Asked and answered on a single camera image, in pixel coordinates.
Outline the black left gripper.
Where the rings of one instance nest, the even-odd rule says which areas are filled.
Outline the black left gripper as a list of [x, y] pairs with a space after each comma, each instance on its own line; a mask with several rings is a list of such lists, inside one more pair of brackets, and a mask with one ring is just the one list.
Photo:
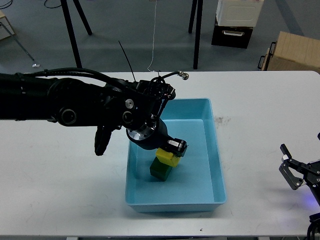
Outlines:
[[144, 124], [138, 130], [126, 129], [129, 140], [144, 150], [160, 148], [173, 153], [177, 157], [183, 157], [187, 150], [187, 142], [183, 139], [172, 138], [168, 135], [166, 124], [158, 119], [152, 126]]

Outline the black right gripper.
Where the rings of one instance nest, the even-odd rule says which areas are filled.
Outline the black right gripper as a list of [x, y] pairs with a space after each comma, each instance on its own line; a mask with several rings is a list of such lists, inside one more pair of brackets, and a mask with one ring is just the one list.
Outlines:
[[310, 188], [318, 205], [320, 204], [320, 160], [305, 164], [292, 158], [287, 146], [280, 145], [283, 154], [282, 164], [279, 171], [287, 181], [292, 190], [297, 190], [302, 186], [304, 180], [301, 177], [294, 176], [291, 169], [296, 170], [305, 177], [307, 186]]

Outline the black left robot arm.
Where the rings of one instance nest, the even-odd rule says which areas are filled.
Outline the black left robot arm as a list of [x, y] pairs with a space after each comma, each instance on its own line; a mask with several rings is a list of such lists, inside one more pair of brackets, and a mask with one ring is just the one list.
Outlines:
[[169, 136], [161, 114], [176, 96], [164, 76], [130, 82], [84, 68], [1, 74], [0, 117], [46, 120], [65, 127], [97, 128], [95, 154], [102, 155], [114, 130], [126, 129], [145, 150], [184, 156], [186, 141]]

